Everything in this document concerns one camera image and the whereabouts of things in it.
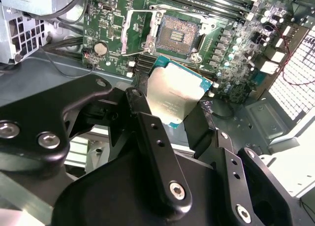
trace black metal arm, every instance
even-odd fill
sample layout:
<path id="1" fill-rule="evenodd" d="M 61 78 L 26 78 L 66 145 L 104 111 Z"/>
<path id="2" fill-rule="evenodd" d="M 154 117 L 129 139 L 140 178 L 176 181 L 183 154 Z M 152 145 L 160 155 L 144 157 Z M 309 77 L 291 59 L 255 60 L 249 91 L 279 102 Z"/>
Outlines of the black metal arm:
<path id="1" fill-rule="evenodd" d="M 234 154 L 207 104 L 184 120 L 194 159 L 174 153 L 137 82 L 88 75 L 1 107 L 0 194 L 52 226 L 312 225 L 255 153 Z M 95 124 L 109 127 L 110 162 L 73 182 L 69 140 Z"/>

